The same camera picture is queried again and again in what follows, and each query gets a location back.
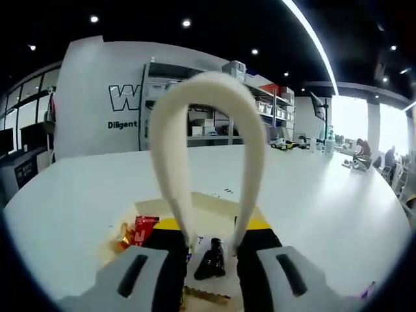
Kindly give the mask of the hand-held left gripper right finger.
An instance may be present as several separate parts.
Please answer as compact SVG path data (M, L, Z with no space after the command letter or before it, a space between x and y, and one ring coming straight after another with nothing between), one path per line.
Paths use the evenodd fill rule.
M292 246L282 246L263 217L253 217L237 249L245 311L353 311L323 271Z

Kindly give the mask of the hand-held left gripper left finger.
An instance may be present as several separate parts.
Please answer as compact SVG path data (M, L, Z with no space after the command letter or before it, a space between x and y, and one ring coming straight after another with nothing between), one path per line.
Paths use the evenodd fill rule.
M98 270L95 283L58 301L62 311L179 311L188 246L174 218L163 218L142 246Z

